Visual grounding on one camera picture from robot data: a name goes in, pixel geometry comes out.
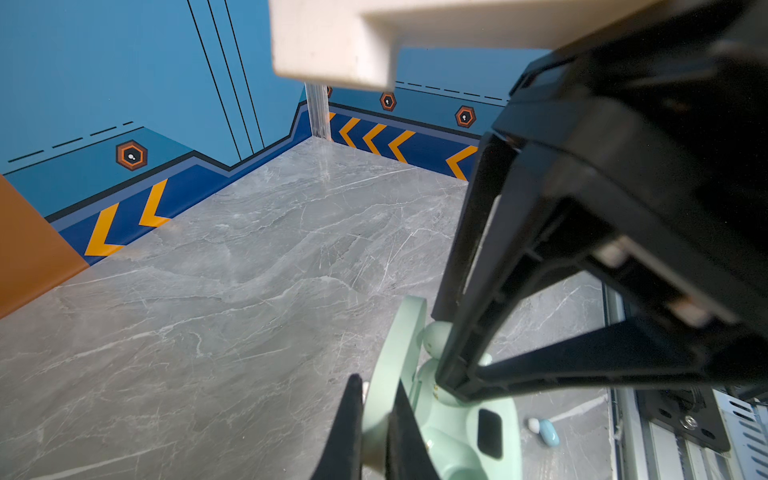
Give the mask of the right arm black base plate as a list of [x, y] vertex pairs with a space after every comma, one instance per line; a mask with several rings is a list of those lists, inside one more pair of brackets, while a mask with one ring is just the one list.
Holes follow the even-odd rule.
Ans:
[[636, 390], [640, 414], [650, 423], [715, 452], [731, 443], [711, 388]]

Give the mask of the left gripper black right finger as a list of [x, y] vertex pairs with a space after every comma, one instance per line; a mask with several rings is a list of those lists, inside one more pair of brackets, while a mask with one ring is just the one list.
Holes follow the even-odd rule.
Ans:
[[438, 480], [406, 395], [397, 395], [389, 414], [386, 441], [386, 478]]

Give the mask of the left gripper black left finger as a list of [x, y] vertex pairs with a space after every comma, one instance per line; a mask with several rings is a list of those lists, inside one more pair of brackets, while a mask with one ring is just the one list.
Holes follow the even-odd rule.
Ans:
[[363, 380], [348, 378], [312, 480], [360, 480], [362, 476]]

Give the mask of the mint green earbud charging case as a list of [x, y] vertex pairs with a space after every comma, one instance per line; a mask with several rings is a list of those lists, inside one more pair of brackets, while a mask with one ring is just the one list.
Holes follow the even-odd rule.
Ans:
[[452, 326], [428, 323], [427, 302], [404, 298], [366, 391], [362, 462], [386, 476], [388, 420], [406, 395], [439, 479], [519, 479], [522, 451], [511, 398], [461, 401], [436, 382]]

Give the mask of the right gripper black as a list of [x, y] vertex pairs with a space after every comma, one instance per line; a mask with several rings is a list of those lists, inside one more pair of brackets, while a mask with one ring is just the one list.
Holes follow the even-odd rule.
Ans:
[[600, 220], [583, 268], [677, 335], [739, 326], [767, 378], [767, 5], [674, 1], [532, 65], [493, 126], [556, 153], [543, 193]]

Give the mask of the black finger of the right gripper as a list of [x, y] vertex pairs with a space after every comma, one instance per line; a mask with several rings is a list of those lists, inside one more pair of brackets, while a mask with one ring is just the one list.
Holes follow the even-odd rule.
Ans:
[[724, 384], [744, 372], [734, 352], [743, 342], [744, 329], [735, 325], [673, 335], [637, 318], [485, 367], [450, 353], [437, 379], [466, 402], [568, 388]]
[[577, 203], [548, 198], [558, 156], [480, 142], [456, 236], [432, 312], [451, 323], [436, 380], [445, 390], [554, 390], [600, 383], [596, 332], [483, 367], [482, 355], [524, 298], [578, 273], [600, 242], [600, 220]]

